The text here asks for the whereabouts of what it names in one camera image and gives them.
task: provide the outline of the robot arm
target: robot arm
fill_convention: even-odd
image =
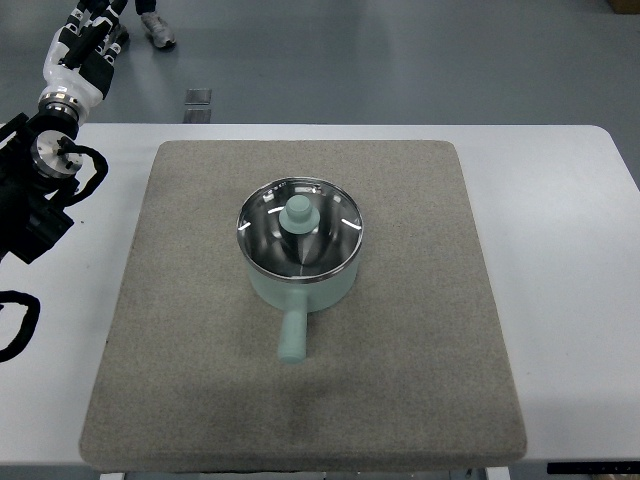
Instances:
[[[121,49],[115,27],[126,4],[100,2],[85,12],[85,3],[78,3],[51,42],[38,113],[21,113],[0,128],[0,261],[11,252],[31,263],[51,249],[73,225],[64,209],[91,195],[107,175],[106,159],[74,140],[109,91]],[[78,191],[83,155],[95,174]],[[0,310],[2,303],[21,303],[28,311],[16,338],[0,350],[0,362],[24,350],[40,311],[35,297],[19,292],[0,292]]]

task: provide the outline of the saucepan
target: saucepan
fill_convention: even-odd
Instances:
[[[335,305],[353,285],[363,223],[354,200],[326,180],[289,177],[245,201],[237,239],[249,279],[268,304],[284,311],[278,358],[306,358],[307,313]]]

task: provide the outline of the lid knob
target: lid knob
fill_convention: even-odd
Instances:
[[[287,200],[278,218],[280,226],[289,233],[302,235],[311,232],[320,223],[320,212],[304,195]]]

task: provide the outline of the white shoe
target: white shoe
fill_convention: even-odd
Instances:
[[[140,15],[142,28],[151,38],[156,48],[169,48],[176,44],[176,36],[171,27],[165,22],[158,12],[143,13]]]

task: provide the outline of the felt pad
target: felt pad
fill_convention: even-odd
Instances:
[[[364,219],[358,276],[278,362],[282,312],[236,242],[278,178]],[[103,471],[423,471],[509,464],[526,437],[454,147],[168,142],[157,154],[80,449]]]

